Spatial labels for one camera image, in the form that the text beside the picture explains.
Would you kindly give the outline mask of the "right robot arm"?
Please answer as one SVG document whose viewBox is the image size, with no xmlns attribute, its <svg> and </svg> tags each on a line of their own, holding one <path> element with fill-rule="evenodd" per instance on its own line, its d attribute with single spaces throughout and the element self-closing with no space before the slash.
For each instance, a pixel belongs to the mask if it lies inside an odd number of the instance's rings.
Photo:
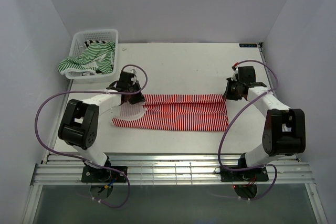
<svg viewBox="0 0 336 224">
<path fill-rule="evenodd" d="M 252 66 L 233 66 L 227 79 L 225 100 L 245 99 L 265 117 L 261 144 L 243 153 L 235 166 L 220 169 L 222 182 L 266 182 L 266 165 L 284 156 L 303 153 L 306 148 L 305 114 L 280 102 L 267 86 L 256 80 Z"/>
</svg>

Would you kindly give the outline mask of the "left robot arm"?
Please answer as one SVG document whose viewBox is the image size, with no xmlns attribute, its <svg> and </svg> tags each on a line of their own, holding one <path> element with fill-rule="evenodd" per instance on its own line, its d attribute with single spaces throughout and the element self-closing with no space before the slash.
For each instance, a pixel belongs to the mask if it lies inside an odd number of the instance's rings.
<svg viewBox="0 0 336 224">
<path fill-rule="evenodd" d="M 107 87 L 107 92 L 84 100 L 71 99 L 65 108 L 58 137 L 72 146 L 82 158 L 90 175 L 100 182 L 111 178 L 109 157 L 95 143 L 99 117 L 123 104 L 145 101 L 136 79 L 136 71 L 121 71 L 119 80 Z"/>
</svg>

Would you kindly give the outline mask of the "red striped tank top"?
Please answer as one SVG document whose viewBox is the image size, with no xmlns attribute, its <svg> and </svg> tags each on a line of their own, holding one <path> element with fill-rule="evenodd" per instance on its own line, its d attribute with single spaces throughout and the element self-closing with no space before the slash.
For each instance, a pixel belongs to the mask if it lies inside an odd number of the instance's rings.
<svg viewBox="0 0 336 224">
<path fill-rule="evenodd" d="M 146 94 L 145 102 L 125 103 L 111 124 L 164 131 L 221 132 L 228 127 L 226 102 L 220 94 Z"/>
</svg>

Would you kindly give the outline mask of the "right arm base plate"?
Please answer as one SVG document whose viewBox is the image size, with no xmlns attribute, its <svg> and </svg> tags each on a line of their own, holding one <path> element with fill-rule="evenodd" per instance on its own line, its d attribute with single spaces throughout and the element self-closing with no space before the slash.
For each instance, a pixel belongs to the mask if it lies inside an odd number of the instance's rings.
<svg viewBox="0 0 336 224">
<path fill-rule="evenodd" d="M 214 174 L 221 177 L 221 182 L 267 182 L 269 177 L 265 167 L 253 168 L 247 171 L 237 172 L 215 168 Z"/>
</svg>

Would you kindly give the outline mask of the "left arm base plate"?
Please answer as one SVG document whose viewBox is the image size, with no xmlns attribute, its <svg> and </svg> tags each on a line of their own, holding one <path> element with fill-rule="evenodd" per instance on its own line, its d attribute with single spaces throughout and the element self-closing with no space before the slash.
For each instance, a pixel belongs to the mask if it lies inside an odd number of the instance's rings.
<svg viewBox="0 0 336 224">
<path fill-rule="evenodd" d="M 82 183 L 109 183 L 114 180 L 115 183 L 126 183 L 125 176 L 119 172 L 106 170 L 102 168 L 93 168 L 85 166 L 82 170 Z"/>
</svg>

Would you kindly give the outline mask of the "green striped tank top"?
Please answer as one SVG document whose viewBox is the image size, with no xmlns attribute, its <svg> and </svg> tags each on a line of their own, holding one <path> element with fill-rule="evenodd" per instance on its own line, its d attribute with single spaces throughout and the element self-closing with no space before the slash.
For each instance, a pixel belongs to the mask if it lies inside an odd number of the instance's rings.
<svg viewBox="0 0 336 224">
<path fill-rule="evenodd" d="M 78 56 L 68 56 L 58 64 L 61 75 L 80 73 L 88 75 L 111 74 L 114 69 L 115 42 L 93 44 Z"/>
</svg>

